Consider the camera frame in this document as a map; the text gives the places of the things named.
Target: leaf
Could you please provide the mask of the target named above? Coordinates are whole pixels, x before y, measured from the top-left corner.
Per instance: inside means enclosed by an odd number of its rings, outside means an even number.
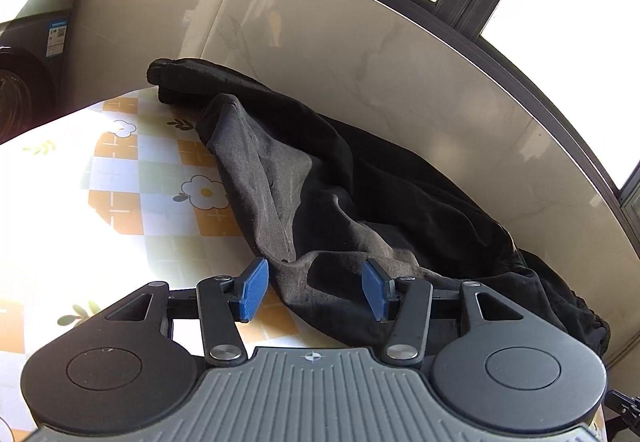
[[[78,314],[79,316],[89,317],[89,314],[80,305],[73,305],[73,309],[75,310],[76,314]]]
[[[76,319],[78,319],[76,316],[62,316],[58,319],[58,325],[61,327],[68,327]]]
[[[89,300],[89,310],[91,310],[91,313],[95,316],[95,314],[100,312],[102,309],[98,307],[95,301]]]

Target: metal screw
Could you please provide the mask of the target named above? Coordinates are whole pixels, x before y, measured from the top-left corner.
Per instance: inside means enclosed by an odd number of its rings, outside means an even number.
[[[392,345],[386,349],[386,354],[398,361],[408,361],[417,357],[418,350],[411,345]]]
[[[236,345],[218,345],[209,350],[209,355],[219,361],[233,361],[242,355],[242,350]]]

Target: bright sky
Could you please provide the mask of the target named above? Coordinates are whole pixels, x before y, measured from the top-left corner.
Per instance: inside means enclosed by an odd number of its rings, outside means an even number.
[[[640,0],[501,0],[482,35],[558,106],[620,187],[640,161]]]

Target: crosshair logo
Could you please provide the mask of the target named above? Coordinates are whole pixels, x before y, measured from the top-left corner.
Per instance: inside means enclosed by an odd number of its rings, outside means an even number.
[[[303,356],[309,362],[317,362],[324,356],[321,356],[318,352],[309,352]]]

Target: washing machine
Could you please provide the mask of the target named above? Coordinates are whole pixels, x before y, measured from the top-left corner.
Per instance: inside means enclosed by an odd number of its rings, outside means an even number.
[[[0,0],[0,143],[57,118],[73,0]]]

